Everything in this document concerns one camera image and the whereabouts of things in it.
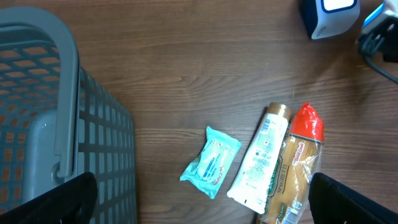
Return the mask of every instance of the blue plastic packaging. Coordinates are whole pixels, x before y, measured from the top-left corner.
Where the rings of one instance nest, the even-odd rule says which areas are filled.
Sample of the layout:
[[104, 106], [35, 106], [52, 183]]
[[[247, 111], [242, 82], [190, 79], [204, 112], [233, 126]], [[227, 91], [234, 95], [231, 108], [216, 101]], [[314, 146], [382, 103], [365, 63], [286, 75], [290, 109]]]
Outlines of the blue plastic packaging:
[[242, 143], [220, 131], [206, 128], [207, 142], [200, 155], [180, 177], [214, 199]]

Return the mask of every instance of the toothpaste tube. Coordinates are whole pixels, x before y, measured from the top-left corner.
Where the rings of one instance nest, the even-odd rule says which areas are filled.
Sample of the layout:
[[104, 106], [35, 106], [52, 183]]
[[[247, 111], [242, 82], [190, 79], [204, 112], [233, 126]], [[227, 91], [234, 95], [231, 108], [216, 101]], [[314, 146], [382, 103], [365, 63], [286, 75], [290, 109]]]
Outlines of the toothpaste tube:
[[260, 214], [265, 212], [267, 188], [291, 114], [292, 110], [285, 105], [269, 105], [241, 168], [227, 192], [228, 197]]

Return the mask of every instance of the wooden table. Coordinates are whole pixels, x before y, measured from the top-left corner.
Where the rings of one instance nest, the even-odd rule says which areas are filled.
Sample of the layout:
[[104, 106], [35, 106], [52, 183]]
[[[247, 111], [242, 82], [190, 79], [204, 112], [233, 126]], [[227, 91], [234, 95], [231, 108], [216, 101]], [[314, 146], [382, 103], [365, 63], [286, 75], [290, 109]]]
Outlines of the wooden table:
[[[355, 49], [380, 0], [361, 1], [349, 32], [317, 41], [296, 0], [7, 2], [61, 17], [82, 65], [130, 110], [141, 223], [252, 223], [254, 212], [226, 191], [272, 101], [310, 102], [326, 125], [322, 172], [398, 212], [398, 85]], [[244, 143], [215, 200], [178, 181], [207, 126]], [[300, 223], [312, 223], [309, 210]]]

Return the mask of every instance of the label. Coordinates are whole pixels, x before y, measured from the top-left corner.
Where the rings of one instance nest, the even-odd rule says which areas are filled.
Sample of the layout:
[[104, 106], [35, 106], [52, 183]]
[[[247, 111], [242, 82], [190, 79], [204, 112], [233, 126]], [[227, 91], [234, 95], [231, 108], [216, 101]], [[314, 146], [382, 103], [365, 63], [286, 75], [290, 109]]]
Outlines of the label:
[[305, 146], [304, 142], [298, 143], [298, 148], [296, 150], [296, 153], [294, 154], [294, 158], [293, 158], [293, 162], [292, 162], [293, 166], [296, 166], [300, 162], [301, 155], [303, 154], [304, 146]]
[[226, 153], [224, 152], [230, 149], [230, 146], [216, 139], [212, 139], [209, 147], [213, 152], [211, 153], [213, 157], [209, 157], [209, 159], [203, 161], [204, 164], [208, 162], [208, 165], [202, 176], [202, 180], [212, 183], [213, 185], [218, 185], [225, 173], [223, 161], [225, 160]]
[[298, 200], [294, 200], [294, 201], [292, 202], [292, 206], [293, 206], [295, 209], [300, 210], [302, 204], [301, 204]]
[[298, 214], [299, 214], [299, 211], [289, 207], [286, 211], [286, 215], [285, 215], [284, 220], [282, 221], [282, 224], [296, 224]]
[[277, 186], [277, 178], [276, 178], [277, 175], [276, 174], [279, 171], [279, 167], [280, 167], [281, 162], [282, 162], [282, 158], [278, 157], [278, 160], [276, 161], [274, 172], [272, 173], [271, 182], [270, 182], [269, 187], [268, 187], [268, 196], [269, 197], [273, 196], [274, 193], [275, 193], [275, 189], [276, 189], [276, 186]]

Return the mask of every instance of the plastic bag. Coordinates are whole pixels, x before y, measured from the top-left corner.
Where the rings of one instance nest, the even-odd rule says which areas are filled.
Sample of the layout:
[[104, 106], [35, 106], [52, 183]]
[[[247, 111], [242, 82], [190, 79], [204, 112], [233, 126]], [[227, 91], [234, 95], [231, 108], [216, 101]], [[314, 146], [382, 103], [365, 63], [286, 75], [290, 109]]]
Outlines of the plastic bag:
[[214, 199], [242, 143], [227, 134], [206, 128], [207, 142], [200, 155], [180, 177]]
[[296, 224], [308, 204], [312, 175], [320, 165], [323, 121], [305, 103], [289, 129], [267, 190], [266, 211], [256, 224]]

